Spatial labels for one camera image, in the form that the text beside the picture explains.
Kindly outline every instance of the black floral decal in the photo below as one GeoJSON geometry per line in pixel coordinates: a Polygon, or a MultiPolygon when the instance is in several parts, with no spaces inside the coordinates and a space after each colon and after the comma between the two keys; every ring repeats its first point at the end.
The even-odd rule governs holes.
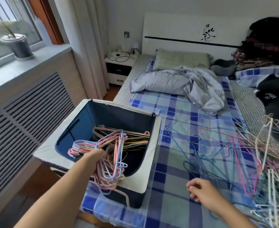
{"type": "Polygon", "coordinates": [[[210,27],[210,24],[207,24],[205,29],[204,29],[204,33],[203,33],[203,38],[201,39],[201,41],[205,41],[205,42],[210,42],[210,38],[215,38],[214,35],[212,35],[214,32],[214,29],[208,29],[210,27]]]}

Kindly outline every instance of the drawer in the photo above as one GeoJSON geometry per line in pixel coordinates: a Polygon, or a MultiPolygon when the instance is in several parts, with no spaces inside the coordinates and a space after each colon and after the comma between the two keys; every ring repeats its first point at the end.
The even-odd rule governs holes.
{"type": "Polygon", "coordinates": [[[115,73],[108,73],[109,83],[122,85],[125,83],[127,76],[115,74],[115,73]]]}
{"type": "Polygon", "coordinates": [[[123,66],[113,63],[106,62],[108,73],[119,74],[123,76],[128,76],[130,71],[132,70],[131,66],[123,66]]]}

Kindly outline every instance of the white nightstand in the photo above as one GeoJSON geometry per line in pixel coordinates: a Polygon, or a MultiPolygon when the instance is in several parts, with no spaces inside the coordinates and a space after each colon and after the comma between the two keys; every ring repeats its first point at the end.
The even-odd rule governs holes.
{"type": "Polygon", "coordinates": [[[112,55],[113,58],[111,60],[109,58],[105,59],[109,83],[122,85],[127,79],[127,76],[129,75],[131,69],[134,67],[138,52],[135,54],[131,54],[130,58],[127,61],[125,61],[127,57],[122,56],[129,56],[128,54],[112,52],[112,55]]]}

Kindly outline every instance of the headboard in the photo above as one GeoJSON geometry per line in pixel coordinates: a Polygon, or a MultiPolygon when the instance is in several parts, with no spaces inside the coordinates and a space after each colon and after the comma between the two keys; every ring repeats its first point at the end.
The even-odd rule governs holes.
{"type": "Polygon", "coordinates": [[[256,20],[146,13],[142,53],[155,55],[161,48],[209,53],[215,60],[230,60],[231,53],[241,45],[256,20]]]}

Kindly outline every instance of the windowsill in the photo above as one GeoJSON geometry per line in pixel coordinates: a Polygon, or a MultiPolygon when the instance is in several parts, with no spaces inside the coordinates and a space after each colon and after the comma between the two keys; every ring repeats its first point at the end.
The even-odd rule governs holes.
{"type": "Polygon", "coordinates": [[[33,52],[34,58],[31,60],[15,60],[0,67],[0,87],[4,87],[5,84],[21,75],[26,75],[35,68],[56,60],[69,51],[71,51],[70,44],[46,46],[33,52]]]}

